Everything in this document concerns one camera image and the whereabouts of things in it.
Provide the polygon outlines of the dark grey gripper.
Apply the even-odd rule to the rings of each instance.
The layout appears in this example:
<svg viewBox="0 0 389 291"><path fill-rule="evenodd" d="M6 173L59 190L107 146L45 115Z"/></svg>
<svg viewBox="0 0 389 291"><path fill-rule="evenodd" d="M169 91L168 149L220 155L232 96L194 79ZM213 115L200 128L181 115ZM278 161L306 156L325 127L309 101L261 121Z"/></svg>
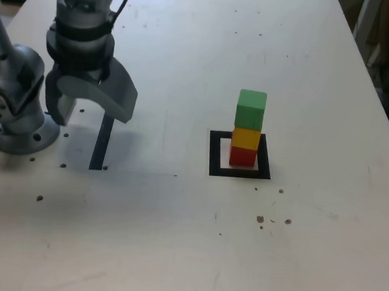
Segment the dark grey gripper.
<svg viewBox="0 0 389 291"><path fill-rule="evenodd" d="M45 103L58 125L68 124L76 98L91 100L110 117L127 123L132 119L137 96L129 73L115 58L111 59L107 70L57 65L45 77Z"/></svg>

